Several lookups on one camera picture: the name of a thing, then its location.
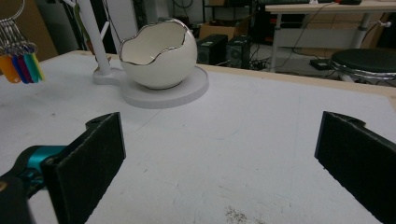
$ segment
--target cardboard box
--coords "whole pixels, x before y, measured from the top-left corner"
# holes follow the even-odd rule
[[[250,15],[240,21],[210,21],[201,25],[199,39],[204,39],[209,35],[227,35],[228,40],[234,36],[248,35],[248,27],[250,19],[254,17]]]
[[[225,5],[225,0],[209,0],[209,5],[210,6],[224,6]]]

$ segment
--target yellow key tag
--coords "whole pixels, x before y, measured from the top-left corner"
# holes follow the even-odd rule
[[[43,73],[43,71],[41,70],[40,63],[38,62],[37,57],[35,56],[34,53],[32,54],[32,56],[33,56],[33,61],[35,62],[35,66],[37,67],[37,70],[38,70],[39,78],[40,78],[41,80],[45,81],[45,80],[46,80],[46,77],[44,76],[44,73]]]

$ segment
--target colorful key tag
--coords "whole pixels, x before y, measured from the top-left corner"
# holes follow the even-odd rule
[[[33,56],[33,60],[35,61],[35,67],[36,67],[37,70],[38,70],[38,74],[39,74],[40,79],[43,80],[43,81],[45,81],[45,80],[46,80],[46,77],[44,76],[44,73],[43,73],[43,71],[41,70],[40,63],[38,62],[37,57],[35,56],[34,53],[32,54],[32,56]]]
[[[3,72],[4,76],[10,83],[19,83],[21,78],[18,75],[17,70],[15,70],[12,64],[11,57],[7,55],[0,56],[0,70]]]
[[[29,70],[31,79],[33,80],[34,83],[37,83],[40,80],[40,73],[38,71],[37,66],[35,65],[35,60],[33,58],[33,55],[27,53],[23,55],[23,59],[26,63],[27,69]]]
[[[18,73],[18,76],[20,76],[22,82],[24,84],[29,84],[29,81],[24,76],[24,74],[23,74],[23,72],[22,72],[22,70],[21,70],[21,68],[20,68],[20,66],[18,64],[18,57],[17,56],[12,57],[11,61],[12,61],[12,64],[14,65],[15,70]]]
[[[23,56],[18,56],[18,65],[20,66],[20,69],[24,75],[24,77],[26,78],[26,80],[29,83],[34,83],[32,78],[30,77],[30,73],[29,73],[29,69],[27,68],[26,62],[23,59]]]

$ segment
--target stool seat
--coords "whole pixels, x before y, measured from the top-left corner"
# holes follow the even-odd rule
[[[331,58],[330,66],[355,77],[396,78],[396,52],[382,49],[346,49]]]

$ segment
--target white ceramic bowl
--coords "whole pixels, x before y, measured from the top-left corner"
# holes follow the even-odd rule
[[[195,38],[178,20],[144,26],[120,45],[120,61],[125,73],[151,89],[176,86],[191,74],[196,60]]]

